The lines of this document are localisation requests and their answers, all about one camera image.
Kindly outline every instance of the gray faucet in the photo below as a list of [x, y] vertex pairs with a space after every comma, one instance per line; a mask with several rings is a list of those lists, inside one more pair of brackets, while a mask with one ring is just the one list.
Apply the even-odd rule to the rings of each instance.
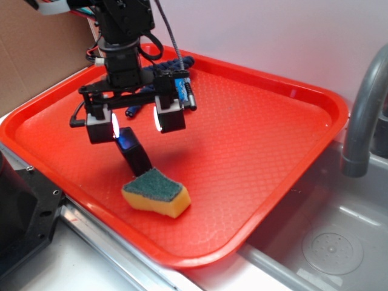
[[365, 74], [353, 106], [341, 155], [341, 171], [364, 176], [370, 151], [388, 158], [388, 44], [377, 53]]

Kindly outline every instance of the sink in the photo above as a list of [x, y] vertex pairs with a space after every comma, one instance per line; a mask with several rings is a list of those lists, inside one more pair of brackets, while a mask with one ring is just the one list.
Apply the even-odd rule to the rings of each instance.
[[340, 152], [331, 143], [269, 213], [249, 259], [295, 290], [388, 290], [387, 160], [372, 155], [366, 176], [348, 178]]

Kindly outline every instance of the yellow sponge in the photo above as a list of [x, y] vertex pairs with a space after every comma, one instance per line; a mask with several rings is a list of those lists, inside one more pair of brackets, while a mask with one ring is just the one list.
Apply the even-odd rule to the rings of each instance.
[[182, 184], [153, 168], [124, 185], [125, 200], [138, 210], [147, 210], [177, 218], [191, 203], [189, 192]]

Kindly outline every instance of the plastic tray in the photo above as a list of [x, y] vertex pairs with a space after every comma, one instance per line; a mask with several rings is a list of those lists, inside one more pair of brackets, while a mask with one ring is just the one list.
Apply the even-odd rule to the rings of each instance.
[[[0, 127], [8, 148], [149, 257], [175, 269], [236, 251], [348, 117], [343, 100], [330, 91], [183, 55], [196, 59], [191, 72], [198, 103], [196, 112], [185, 112], [185, 130], [156, 131], [151, 104], [131, 120], [115, 110], [153, 165], [188, 188], [192, 205], [177, 219], [133, 210], [121, 196], [133, 173], [116, 144], [91, 145], [84, 127], [69, 127], [82, 100], [77, 89], [99, 79], [104, 68], [72, 76]], [[166, 48], [164, 58], [175, 58], [173, 50]]]

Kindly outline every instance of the white wall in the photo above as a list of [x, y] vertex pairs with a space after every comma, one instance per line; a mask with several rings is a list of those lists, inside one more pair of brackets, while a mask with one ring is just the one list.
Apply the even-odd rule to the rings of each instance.
[[[181, 49], [330, 89], [349, 106], [388, 42], [386, 0], [161, 3]], [[155, 6], [153, 13], [153, 33], [170, 45]]]

